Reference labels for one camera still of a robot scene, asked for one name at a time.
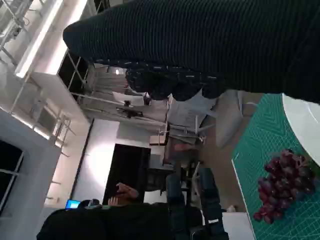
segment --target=computer monitor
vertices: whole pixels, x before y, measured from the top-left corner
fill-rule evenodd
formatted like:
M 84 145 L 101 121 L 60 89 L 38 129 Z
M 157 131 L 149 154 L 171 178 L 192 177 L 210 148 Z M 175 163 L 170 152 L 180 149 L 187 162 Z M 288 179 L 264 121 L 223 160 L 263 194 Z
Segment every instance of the computer monitor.
M 76 209 L 80 204 L 80 201 L 76 201 L 76 200 L 68 200 L 66 202 L 65 208 L 66 209 Z

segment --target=grape bunch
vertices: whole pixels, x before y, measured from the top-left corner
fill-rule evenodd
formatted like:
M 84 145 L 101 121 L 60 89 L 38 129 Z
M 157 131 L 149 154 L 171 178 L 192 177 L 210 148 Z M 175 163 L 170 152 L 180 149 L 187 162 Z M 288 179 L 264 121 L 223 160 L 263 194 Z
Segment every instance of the grape bunch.
M 269 175 L 258 179 L 258 193 L 263 205 L 253 215 L 257 222 L 264 220 L 273 224 L 283 218 L 294 201 L 316 191 L 315 174 L 308 167 L 308 161 L 291 149 L 285 149 L 280 156 L 273 157 L 264 169 Z

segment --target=cutting mat grid lines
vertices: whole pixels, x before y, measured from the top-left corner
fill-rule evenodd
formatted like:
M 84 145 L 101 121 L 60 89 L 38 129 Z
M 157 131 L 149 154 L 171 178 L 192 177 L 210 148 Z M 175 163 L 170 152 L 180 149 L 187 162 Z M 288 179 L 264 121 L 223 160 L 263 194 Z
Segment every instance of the cutting mat grid lines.
M 233 152 L 234 166 L 256 239 L 320 240 L 320 187 L 314 195 L 295 202 L 285 212 L 284 218 L 272 225 L 252 218 L 262 205 L 257 181 L 259 177 L 268 175 L 264 165 L 275 153 L 286 148 L 295 153 L 304 152 L 287 120 L 282 96 L 266 94 Z

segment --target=dark green fabric sleeve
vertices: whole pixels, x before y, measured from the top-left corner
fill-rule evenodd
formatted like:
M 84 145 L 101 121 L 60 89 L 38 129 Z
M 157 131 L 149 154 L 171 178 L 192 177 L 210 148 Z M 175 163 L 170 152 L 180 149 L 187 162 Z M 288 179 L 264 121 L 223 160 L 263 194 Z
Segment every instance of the dark green fabric sleeve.
M 63 38 L 91 62 L 179 66 L 224 79 L 230 89 L 319 102 L 319 6 L 320 0 L 135 0 L 70 25 Z

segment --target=person's hand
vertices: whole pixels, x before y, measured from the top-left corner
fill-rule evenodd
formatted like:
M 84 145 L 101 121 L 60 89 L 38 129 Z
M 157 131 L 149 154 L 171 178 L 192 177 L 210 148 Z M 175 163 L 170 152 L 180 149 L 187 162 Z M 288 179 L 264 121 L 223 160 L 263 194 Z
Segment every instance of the person's hand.
M 118 206 L 119 199 L 115 196 L 108 199 L 108 206 Z
M 118 191 L 116 192 L 116 195 L 118 197 L 136 199 L 139 196 L 139 192 L 137 190 L 129 187 L 128 185 L 125 185 L 122 182 L 119 182 L 116 186 L 118 187 Z

